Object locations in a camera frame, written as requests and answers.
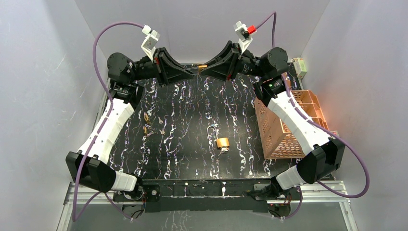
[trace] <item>metal frame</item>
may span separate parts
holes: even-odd
[[[340,192],[340,193],[347,193],[345,185],[342,180],[328,180],[324,181],[330,188]],[[302,193],[303,193],[303,203],[336,203],[338,202],[343,214],[344,222],[346,224],[348,231],[357,231],[357,225],[353,217],[353,213],[350,208],[350,199],[337,196],[332,192],[328,191],[327,189],[323,188],[318,183],[314,184],[306,184],[301,186]],[[78,197],[77,203],[79,205],[83,205],[86,201],[93,196],[97,191],[84,187],[79,186],[78,188]],[[114,193],[109,192],[109,197],[113,198]],[[61,218],[58,224],[57,231],[66,231],[68,229],[68,225],[72,215],[72,204],[74,200],[74,184],[71,183],[68,188],[67,195],[64,201],[64,208],[61,214]],[[281,203],[278,200],[268,200],[268,204],[276,204]],[[299,200],[293,200],[291,203],[298,204]],[[110,202],[106,199],[103,193],[96,196],[90,204],[93,205],[109,205]],[[120,202],[117,203],[118,205],[141,205],[141,202],[131,201],[131,202]]]

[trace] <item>padlock shackle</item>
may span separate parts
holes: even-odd
[[[208,127],[207,127],[208,140],[210,140],[210,132],[208,131],[209,128],[213,128],[213,129],[214,129],[214,132],[215,132],[215,134],[216,134],[216,138],[218,139],[218,134],[217,134],[216,127],[214,127],[214,126],[211,125],[211,126],[208,126]]]

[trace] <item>plastic crate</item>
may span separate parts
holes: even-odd
[[[312,120],[328,129],[317,97],[309,90],[295,90],[292,93],[303,110],[312,117]],[[254,106],[265,159],[304,157],[297,139],[285,123],[266,108],[260,100],[255,99]]]

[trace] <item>marble tabletop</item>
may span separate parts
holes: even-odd
[[[242,75],[224,83],[196,75],[164,88],[155,80],[141,82],[145,94],[121,130],[108,164],[144,179],[270,178],[288,169],[299,159],[264,159],[255,81],[257,77]],[[207,137],[211,125],[218,137],[229,139],[230,149],[220,157],[214,133],[211,140]]]

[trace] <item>electrical box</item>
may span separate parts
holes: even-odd
[[[298,78],[303,78],[306,75],[306,65],[303,58],[293,59],[294,69],[296,70],[296,75]]]

